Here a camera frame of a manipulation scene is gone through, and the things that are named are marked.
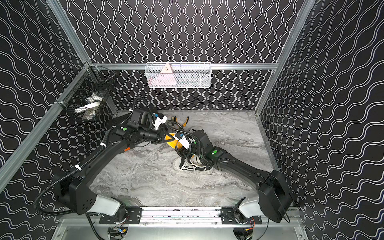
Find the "black canvas sneaker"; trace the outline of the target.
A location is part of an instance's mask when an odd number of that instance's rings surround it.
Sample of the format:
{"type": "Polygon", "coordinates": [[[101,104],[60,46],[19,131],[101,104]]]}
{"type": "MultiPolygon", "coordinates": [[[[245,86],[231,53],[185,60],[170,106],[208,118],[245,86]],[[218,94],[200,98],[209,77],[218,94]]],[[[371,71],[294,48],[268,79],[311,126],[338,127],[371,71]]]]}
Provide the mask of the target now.
{"type": "Polygon", "coordinates": [[[210,174],[213,172],[214,168],[207,167],[204,165],[199,165],[197,162],[193,162],[188,158],[177,158],[173,161],[174,169],[181,172],[198,172],[198,173],[207,173],[210,174]]]}

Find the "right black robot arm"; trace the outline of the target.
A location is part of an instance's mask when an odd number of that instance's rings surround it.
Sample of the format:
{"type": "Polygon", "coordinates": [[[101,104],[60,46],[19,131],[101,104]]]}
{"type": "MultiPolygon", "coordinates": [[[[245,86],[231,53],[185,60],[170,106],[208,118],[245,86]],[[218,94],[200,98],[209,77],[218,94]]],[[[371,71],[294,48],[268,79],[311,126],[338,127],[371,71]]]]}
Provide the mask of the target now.
{"type": "Polygon", "coordinates": [[[181,124],[172,120],[167,121],[166,126],[175,132],[176,145],[182,140],[188,143],[185,147],[175,147],[181,157],[180,168],[188,171],[215,169],[228,173],[257,192],[254,198],[243,197],[238,201],[233,208],[232,221],[245,224],[259,215],[275,223],[289,220],[287,211],[293,196],[279,171],[267,172],[240,161],[223,148],[214,146],[204,130],[185,131],[181,124]]]}

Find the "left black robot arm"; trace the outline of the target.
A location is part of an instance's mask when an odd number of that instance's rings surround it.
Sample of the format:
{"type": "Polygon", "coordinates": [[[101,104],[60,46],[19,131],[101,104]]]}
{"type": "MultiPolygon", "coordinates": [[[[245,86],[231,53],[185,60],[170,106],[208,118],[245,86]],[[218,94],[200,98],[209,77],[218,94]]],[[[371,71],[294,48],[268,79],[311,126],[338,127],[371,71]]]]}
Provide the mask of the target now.
{"type": "Polygon", "coordinates": [[[143,98],[136,98],[130,110],[113,117],[98,148],[80,164],[55,174],[53,182],[35,198],[33,207],[42,216],[54,217],[76,213],[101,214],[122,222],[126,204],[94,193],[90,185],[117,155],[138,148],[143,143],[162,144],[174,140],[166,127],[168,118],[143,98]],[[67,210],[49,212],[41,207],[42,197],[52,191],[67,210]]]}

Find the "orange insole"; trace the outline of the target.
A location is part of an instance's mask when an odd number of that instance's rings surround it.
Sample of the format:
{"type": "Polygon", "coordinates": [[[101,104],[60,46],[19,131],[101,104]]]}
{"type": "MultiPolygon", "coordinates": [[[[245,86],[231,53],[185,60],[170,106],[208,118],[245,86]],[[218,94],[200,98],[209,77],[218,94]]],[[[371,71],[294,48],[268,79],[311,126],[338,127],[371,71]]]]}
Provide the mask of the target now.
{"type": "Polygon", "coordinates": [[[167,143],[171,148],[181,150],[184,146],[182,143],[180,143],[179,138],[175,136],[175,133],[170,133],[172,136],[175,137],[175,140],[173,142],[167,143]]]}

